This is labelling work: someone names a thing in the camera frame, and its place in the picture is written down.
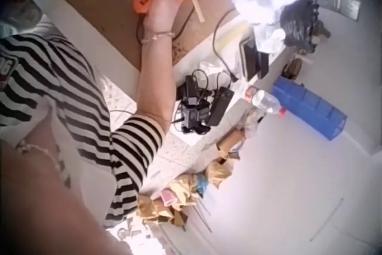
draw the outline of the blue storage bin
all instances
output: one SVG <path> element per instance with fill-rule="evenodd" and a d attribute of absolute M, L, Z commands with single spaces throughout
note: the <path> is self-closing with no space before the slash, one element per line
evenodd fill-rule
<path fill-rule="evenodd" d="M 347 116 L 308 89 L 279 77 L 272 90 L 280 104 L 302 119 L 328 140 L 337 137 L 346 123 Z"/>

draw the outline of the bracelet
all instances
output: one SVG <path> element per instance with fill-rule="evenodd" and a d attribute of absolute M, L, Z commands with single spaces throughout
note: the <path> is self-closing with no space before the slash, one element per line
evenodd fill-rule
<path fill-rule="evenodd" d="M 37 145 L 31 145 L 31 144 L 28 144 L 28 143 L 26 143 L 24 140 L 21 140 L 21 141 L 18 143 L 18 145 L 16 146 L 16 150 L 17 150 L 20 154 L 22 154 L 22 155 L 24 155 L 24 154 L 30 152 L 30 150 L 32 150 L 32 149 L 44 153 L 44 154 L 45 154 L 45 155 L 52 161 L 52 163 L 54 164 L 54 168 L 55 168 L 59 173 L 61 173 L 61 172 L 60 172 L 60 166 L 59 166 L 59 164 L 56 162 L 56 160 L 54 159 L 54 157 L 53 157 L 53 156 L 49 153 L 49 151 L 47 151 L 46 149 L 42 149 L 42 148 L 40 148 L 40 147 L 37 146 Z"/>
<path fill-rule="evenodd" d="M 154 35 L 149 37 L 149 38 L 143 38 L 141 40 L 141 44 L 148 43 L 150 41 L 155 41 L 155 40 L 158 40 L 158 38 L 165 37 L 165 36 L 169 36 L 169 37 L 173 38 L 174 37 L 174 33 L 173 32 L 158 32 L 158 33 L 154 33 Z"/>

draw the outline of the black cable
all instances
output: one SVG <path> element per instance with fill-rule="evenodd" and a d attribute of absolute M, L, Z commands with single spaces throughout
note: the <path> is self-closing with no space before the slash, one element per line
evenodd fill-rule
<path fill-rule="evenodd" d="M 235 11 L 235 8 L 231 8 L 230 10 L 228 10 L 226 13 L 223 14 L 223 16 L 221 17 L 221 19 L 217 22 L 216 24 L 216 27 L 215 27 L 215 30 L 214 30 L 214 35 L 212 37 L 212 50 L 214 50 L 214 53 L 216 55 L 216 57 L 219 58 L 219 60 L 224 64 L 224 66 L 226 67 L 228 73 L 229 73 L 229 76 L 231 78 L 231 81 L 232 82 L 236 82 L 238 80 L 238 77 L 236 77 L 232 71 L 229 69 L 228 67 L 228 64 L 224 61 L 224 59 L 221 57 L 221 55 L 219 55 L 219 53 L 216 51 L 216 47 L 215 47 L 215 40 L 216 40 L 216 34 L 217 34 L 217 31 L 221 25 L 221 23 L 224 21 L 224 19 L 231 13 Z"/>
<path fill-rule="evenodd" d="M 207 76 L 206 72 L 204 72 L 202 69 L 195 69 L 194 71 L 192 71 L 191 76 L 195 77 L 196 79 L 197 79 L 197 77 L 195 76 L 195 72 L 200 72 L 200 73 L 204 74 L 205 81 L 206 81 L 204 90 L 207 90 L 208 89 L 208 85 L 210 84 L 210 80 L 208 79 L 208 76 Z"/>
<path fill-rule="evenodd" d="M 230 75 L 229 75 L 229 73 L 227 71 L 222 71 L 219 74 L 217 74 L 217 76 L 216 76 L 216 90 L 219 90 L 219 76 L 221 74 L 227 74 L 230 77 Z M 228 88 L 231 87 L 231 83 L 232 83 L 232 79 L 230 78 L 229 80 L 230 81 L 229 81 L 229 84 L 228 84 Z"/>
<path fill-rule="evenodd" d="M 141 31 L 141 28 L 143 27 L 143 20 L 144 20 L 144 16 L 143 15 L 139 15 L 138 16 L 138 22 L 137 22 L 137 25 L 135 27 L 135 38 L 137 39 L 137 42 L 139 44 L 139 46 L 142 46 L 142 38 L 140 37 L 140 31 Z"/>
<path fill-rule="evenodd" d="M 193 14 L 194 11 L 195 11 L 195 7 L 193 6 L 192 9 L 191 9 L 191 12 L 189 13 L 189 15 L 187 16 L 187 18 L 184 21 L 183 25 L 181 26 L 178 34 L 176 34 L 176 36 L 173 37 L 172 41 L 177 40 L 180 37 L 180 35 L 183 33 L 184 28 L 186 28 L 186 25 L 190 21 L 191 15 Z"/>
<path fill-rule="evenodd" d="M 127 110 L 110 110 L 109 113 L 112 113 L 112 112 L 120 112 L 120 113 L 128 113 L 129 115 L 135 115 L 135 112 L 129 112 Z M 172 124 L 176 124 L 177 122 L 181 122 L 182 120 L 184 120 L 184 118 L 180 118 L 180 119 L 174 119 L 171 123 Z"/>
<path fill-rule="evenodd" d="M 179 111 L 180 111 L 180 105 L 181 105 L 181 101 L 180 101 L 179 104 L 178 104 L 177 110 L 176 110 L 176 112 L 175 112 L 175 114 L 174 114 L 174 117 L 173 117 L 173 119 L 172 119 L 171 124 L 174 126 L 174 128 L 175 128 L 176 131 L 178 131 L 179 133 L 182 133 L 182 131 L 178 129 L 176 123 L 183 121 L 184 118 L 175 119 L 175 117 L 177 116 L 177 114 L 178 114 Z"/>
<path fill-rule="evenodd" d="M 112 113 L 112 112 L 120 112 L 120 113 L 128 113 L 129 115 L 135 115 L 135 112 L 129 112 L 127 110 L 110 110 L 109 113 Z"/>

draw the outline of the striped shirt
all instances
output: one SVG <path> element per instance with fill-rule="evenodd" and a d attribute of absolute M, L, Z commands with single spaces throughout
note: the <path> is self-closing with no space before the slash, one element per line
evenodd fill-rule
<path fill-rule="evenodd" d="M 111 132 L 94 69 L 62 35 L 30 33 L 0 40 L 0 76 L 0 128 L 31 121 L 36 107 L 48 99 L 81 160 L 115 176 L 117 188 L 105 227 L 136 209 L 148 166 L 164 138 L 156 121 L 133 115 Z M 66 148 L 57 145 L 58 150 Z M 67 177 L 64 181 L 70 186 Z"/>

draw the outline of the bottle cap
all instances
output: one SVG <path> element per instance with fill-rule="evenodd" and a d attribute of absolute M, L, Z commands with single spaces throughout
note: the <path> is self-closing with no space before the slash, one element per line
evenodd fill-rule
<path fill-rule="evenodd" d="M 286 112 L 287 112 L 287 109 L 285 109 L 284 107 L 282 107 L 282 108 L 279 110 L 279 116 L 284 116 Z"/>

